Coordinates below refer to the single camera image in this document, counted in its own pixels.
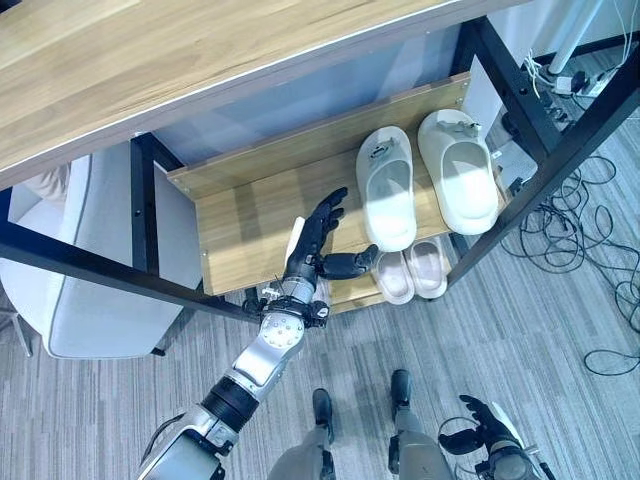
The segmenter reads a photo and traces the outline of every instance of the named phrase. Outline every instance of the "wooden desk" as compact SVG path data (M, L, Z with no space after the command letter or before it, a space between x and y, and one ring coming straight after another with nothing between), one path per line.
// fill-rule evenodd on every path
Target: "wooden desk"
M0 15L0 189L523 0L23 0Z

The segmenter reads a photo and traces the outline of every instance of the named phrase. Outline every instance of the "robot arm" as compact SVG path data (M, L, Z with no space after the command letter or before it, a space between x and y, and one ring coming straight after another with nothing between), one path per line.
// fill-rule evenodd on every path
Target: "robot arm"
M336 190L307 218L287 261L282 295L262 311L258 336L206 398L177 420L143 459L138 480L224 478L219 456L231 452L242 427L302 348L305 328L326 324L328 307L311 302L318 276L355 278L369 270L377 254L372 245L360 254L321 255L327 235L344 213L336 207L346 195L346 188Z

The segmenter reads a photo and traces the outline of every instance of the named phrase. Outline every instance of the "wooden shelf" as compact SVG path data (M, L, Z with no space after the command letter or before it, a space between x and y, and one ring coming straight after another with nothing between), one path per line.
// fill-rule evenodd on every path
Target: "wooden shelf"
M281 275L295 218L307 216L342 186L349 188L343 202L346 214L325 251L364 250L370 241L356 183L356 154L364 138L385 125L404 128L412 142L417 238L447 232L415 132L428 113L453 107L464 98L468 81L464 74L420 87L171 174L170 179L196 203L205 291L220 295ZM371 276L333 283L334 311L382 300Z

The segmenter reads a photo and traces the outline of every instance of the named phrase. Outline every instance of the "black metal frame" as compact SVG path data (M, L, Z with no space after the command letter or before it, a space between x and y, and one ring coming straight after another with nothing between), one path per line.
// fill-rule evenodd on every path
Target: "black metal frame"
M242 307L159 276L154 161L173 170L182 164L152 134L130 141L132 264L123 265L8 221L11 188L0 192L0 256L130 293L259 323Z
M462 25L451 74L468 71L474 56L478 57L502 98L538 164L538 171L500 214L493 228L484 233L454 266L449 273L449 285L460 280L526 215L557 190L638 106L638 48L578 122L562 134L549 120L529 88L527 77L487 17Z
M466 251L449 274L449 284L468 272L615 130L638 105L638 50L576 125L560 134L530 90L527 78L486 17L462 25L451 74L468 71L477 56L522 134L538 172L499 216L495 226ZM132 267L46 237L8 221L11 189L0 192L0 256L107 287L189 308L258 323L224 297L159 276L154 162L167 171L182 163L152 134L131 140Z

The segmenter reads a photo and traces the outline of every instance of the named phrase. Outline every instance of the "white sandal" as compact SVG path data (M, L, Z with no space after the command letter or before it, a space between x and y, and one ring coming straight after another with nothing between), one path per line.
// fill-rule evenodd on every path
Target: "white sandal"
M402 252L380 253L375 262L373 277L382 296L394 305L407 303L416 293Z
M399 252L416 237L413 163L407 134L384 127L367 137L356 159L367 235L383 252Z
M438 110L418 130L422 160L442 218L462 235L489 230L498 218L498 194L480 126L460 110Z
M447 273L440 238L419 240L404 255L416 293L429 299L442 296L447 290Z

